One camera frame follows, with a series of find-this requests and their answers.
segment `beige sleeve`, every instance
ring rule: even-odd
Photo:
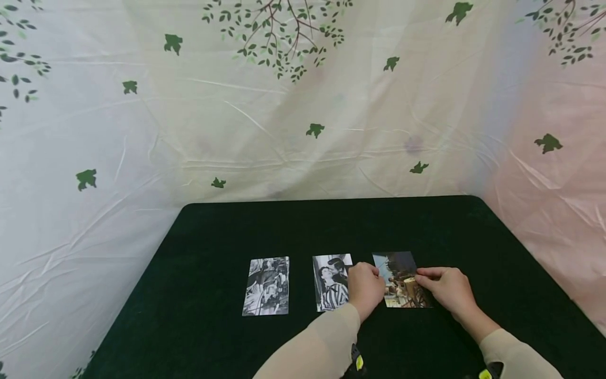
[[[492,332],[480,343],[486,364],[504,364],[501,379],[561,379],[548,361],[529,345],[520,342],[505,329]]]
[[[278,349],[253,379],[339,379],[351,365],[360,316],[351,304],[315,319]]]

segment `dark green tablecloth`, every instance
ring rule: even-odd
[[[457,266],[480,307],[566,378],[606,378],[606,339],[490,209],[470,196],[183,208],[84,379],[251,378],[319,314],[311,256],[412,251]],[[251,258],[291,258],[290,313],[242,317]],[[474,342],[439,306],[387,309],[362,325],[370,378],[477,373]]]

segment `person's right hand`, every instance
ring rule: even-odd
[[[418,269],[415,280],[427,288],[433,297],[453,314],[455,320],[478,309],[469,279],[461,270],[452,267]]]
[[[383,300],[385,280],[379,275],[378,268],[360,262],[349,269],[347,287],[349,303],[358,310],[362,323]]]

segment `tarot card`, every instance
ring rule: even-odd
[[[288,314],[288,257],[250,261],[242,316]]]
[[[353,265],[351,255],[318,255],[312,260],[318,312],[335,310],[348,302],[347,277]]]
[[[385,278],[388,308],[430,307],[424,289],[416,282],[416,264],[411,252],[374,253],[375,266]]]

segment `card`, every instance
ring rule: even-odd
[[[353,265],[351,255],[318,255],[312,260],[318,312],[338,309],[349,301],[347,277]]]
[[[385,278],[388,308],[428,308],[423,287],[415,280],[416,264],[411,252],[374,253],[375,266]]]
[[[288,257],[250,261],[242,316],[288,314]]]

